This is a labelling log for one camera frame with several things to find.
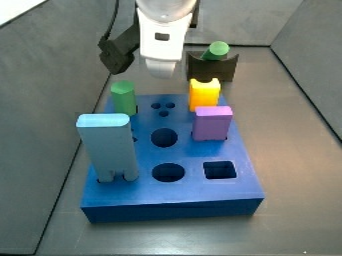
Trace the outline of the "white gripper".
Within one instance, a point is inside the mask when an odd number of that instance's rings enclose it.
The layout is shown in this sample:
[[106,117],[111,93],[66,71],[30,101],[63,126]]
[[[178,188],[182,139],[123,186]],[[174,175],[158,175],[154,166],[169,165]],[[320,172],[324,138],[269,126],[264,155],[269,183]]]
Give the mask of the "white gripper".
[[159,22],[137,9],[141,26],[141,55],[146,60],[150,74],[169,79],[177,63],[182,60],[186,32],[193,19],[189,13],[171,22]]

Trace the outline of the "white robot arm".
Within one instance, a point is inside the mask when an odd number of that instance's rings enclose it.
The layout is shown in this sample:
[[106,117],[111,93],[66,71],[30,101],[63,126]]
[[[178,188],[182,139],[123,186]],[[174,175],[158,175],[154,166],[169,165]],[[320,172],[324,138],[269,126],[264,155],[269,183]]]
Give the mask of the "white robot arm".
[[153,76],[170,78],[182,60],[197,0],[137,0],[141,55]]

